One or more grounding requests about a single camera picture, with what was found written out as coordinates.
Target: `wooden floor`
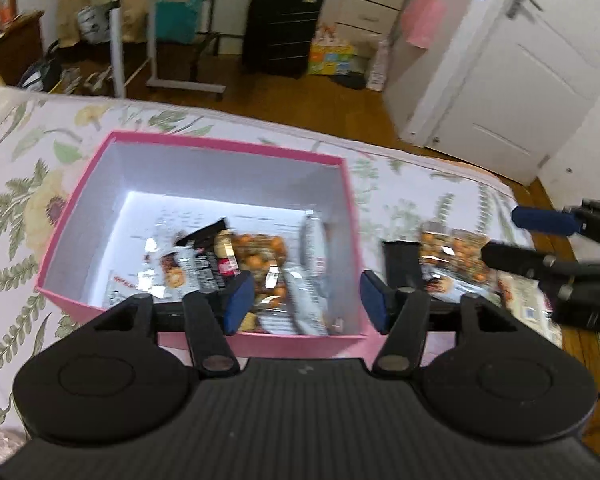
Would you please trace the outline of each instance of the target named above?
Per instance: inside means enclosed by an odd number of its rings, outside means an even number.
[[[83,68],[91,70],[108,62],[108,53],[100,53],[97,59],[87,62]],[[128,60],[131,73],[134,60],[142,59],[142,51],[131,49]],[[178,78],[186,71],[186,54],[182,50],[160,52],[158,65],[162,65],[160,76]],[[128,88],[131,99],[165,102],[191,107],[213,108],[231,114],[251,117],[273,123],[288,124],[345,139],[360,140],[387,148],[404,150],[416,155],[456,160],[427,148],[411,146],[397,139],[391,120],[384,110],[382,94],[369,90],[343,88],[326,76],[304,76],[300,79],[245,74],[240,68],[239,58],[226,56],[205,59],[199,80],[217,82],[228,86],[222,102],[215,96],[203,92],[158,89],[150,90],[144,85],[148,78],[145,69]],[[536,180],[524,187],[509,179],[500,179],[511,187],[520,205],[552,208],[551,202]],[[555,253],[561,258],[573,260],[573,251],[566,238],[534,235],[536,249]],[[564,349],[579,359],[591,371],[600,390],[600,342],[592,333],[563,329]],[[600,402],[590,422],[591,427],[600,427]],[[585,443],[600,455],[600,432],[586,436]]]

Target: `pink box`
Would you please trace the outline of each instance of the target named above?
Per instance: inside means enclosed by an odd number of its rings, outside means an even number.
[[[299,251],[294,226],[299,231],[307,209],[320,213],[328,228],[329,316],[342,320],[343,335],[239,333],[229,342],[238,356],[371,358],[381,341],[360,304],[356,216],[345,161],[335,156],[229,140],[112,132],[62,213],[36,286],[72,319],[85,323],[103,311],[112,270],[133,276],[134,266],[142,264],[158,219],[191,231],[223,216],[238,232],[273,235],[282,229],[292,261]],[[187,348],[183,333],[161,333],[159,341]]]

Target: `floral bedspread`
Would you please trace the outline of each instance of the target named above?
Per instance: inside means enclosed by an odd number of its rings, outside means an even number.
[[[111,130],[260,142],[343,157],[358,206],[363,261],[380,273],[380,240],[415,240],[427,219],[530,244],[528,234],[510,223],[510,189],[467,166],[199,108],[0,92],[0,426],[8,430],[22,430],[11,397],[16,371],[76,328],[34,290],[34,277],[66,200]],[[5,108],[4,102],[13,105]]]

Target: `blue foam handle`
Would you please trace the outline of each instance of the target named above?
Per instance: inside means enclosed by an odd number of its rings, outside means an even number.
[[[580,232],[580,221],[571,213],[553,209],[518,206],[511,212],[511,220],[521,229],[548,235],[571,236]]]
[[[389,313],[384,293],[364,273],[360,276],[360,299],[371,324],[379,333],[386,334]]]
[[[256,283],[253,276],[236,290],[229,299],[224,311],[224,333],[233,335],[238,332],[242,320],[253,306],[253,298],[256,293]]]

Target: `pink bag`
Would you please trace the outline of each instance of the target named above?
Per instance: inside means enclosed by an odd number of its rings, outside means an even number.
[[[412,0],[400,19],[404,39],[414,46],[429,48],[445,12],[442,0]]]

